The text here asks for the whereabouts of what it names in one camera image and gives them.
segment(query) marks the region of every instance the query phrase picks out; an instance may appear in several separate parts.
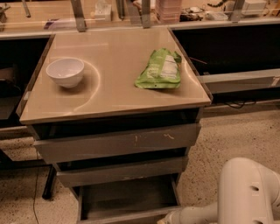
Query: plastic bag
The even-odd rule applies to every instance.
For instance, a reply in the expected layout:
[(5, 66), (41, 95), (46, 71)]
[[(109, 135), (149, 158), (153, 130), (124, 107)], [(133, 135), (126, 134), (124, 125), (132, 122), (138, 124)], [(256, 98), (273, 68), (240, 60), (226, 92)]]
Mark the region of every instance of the plastic bag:
[(180, 86), (179, 63), (181, 56), (166, 48), (153, 51), (149, 63), (135, 85), (138, 88), (178, 88)]

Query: countertop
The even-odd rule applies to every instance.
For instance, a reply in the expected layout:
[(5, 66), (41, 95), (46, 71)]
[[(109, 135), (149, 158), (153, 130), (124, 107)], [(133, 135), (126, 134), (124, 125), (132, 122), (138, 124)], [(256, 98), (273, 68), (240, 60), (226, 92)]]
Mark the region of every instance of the countertop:
[[(95, 11), (95, 3), (97, 0), (82, 0), (83, 14), (87, 24), (87, 28), (92, 27), (118, 27), (130, 25), (129, 18), (121, 20), (117, 14), (116, 1), (107, 1), (112, 4), (112, 21), (96, 21), (91, 13)], [(30, 11), (31, 17), (25, 15), (25, 9), (21, 2), (8, 3), (10, 8), (5, 12), (7, 21), (4, 25), (4, 31), (0, 32), (2, 35), (7, 35), (6, 32), (53, 32), (44, 30), (44, 26), (49, 19), (74, 19), (73, 8), (71, 1), (32, 1), (27, 2), (27, 7)], [(76, 30), (75, 27), (69, 27), (68, 30)]]
[[(182, 56), (181, 85), (177, 89), (148, 90), (134, 86), (153, 50), (165, 47)], [(54, 60), (75, 57), (86, 64), (75, 88), (57, 86), (46, 75)], [(58, 33), (46, 55), (28, 102), (22, 124), (120, 116), (209, 105), (201, 86), (168, 28), (129, 28)]]

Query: beige tabletop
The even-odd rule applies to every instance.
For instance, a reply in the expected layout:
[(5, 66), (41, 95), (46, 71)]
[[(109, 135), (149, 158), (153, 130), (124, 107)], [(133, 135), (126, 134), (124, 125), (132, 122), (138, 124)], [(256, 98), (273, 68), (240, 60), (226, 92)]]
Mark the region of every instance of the beige tabletop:
[[(166, 27), (56, 34), (20, 122), (46, 123), (210, 104), (184, 57), (179, 88), (148, 90), (134, 86), (152, 51), (161, 47), (182, 55)], [(46, 75), (47, 65), (65, 57), (86, 64), (85, 77), (72, 89), (57, 86)]]

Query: table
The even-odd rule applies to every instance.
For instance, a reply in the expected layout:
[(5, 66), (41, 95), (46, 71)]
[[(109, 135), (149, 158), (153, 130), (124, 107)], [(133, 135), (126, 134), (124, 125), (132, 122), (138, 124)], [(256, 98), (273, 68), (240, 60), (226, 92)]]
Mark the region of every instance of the table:
[[(147, 221), (179, 205), (176, 182), (211, 100), (184, 57), (180, 88), (134, 86), (160, 47), (183, 56), (166, 27), (58, 33), (45, 56), (20, 122), (79, 200), (78, 223)], [(74, 89), (46, 76), (47, 65), (63, 57), (86, 64)]]

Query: white container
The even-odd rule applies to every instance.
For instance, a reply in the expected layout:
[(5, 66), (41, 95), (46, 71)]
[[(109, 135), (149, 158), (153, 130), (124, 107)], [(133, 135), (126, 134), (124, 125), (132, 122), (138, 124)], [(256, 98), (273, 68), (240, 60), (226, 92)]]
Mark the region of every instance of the white container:
[(182, 0), (157, 0), (156, 15), (161, 23), (173, 24), (180, 20)]
[(80, 59), (58, 59), (47, 66), (46, 73), (59, 86), (74, 88), (82, 80), (84, 67)]

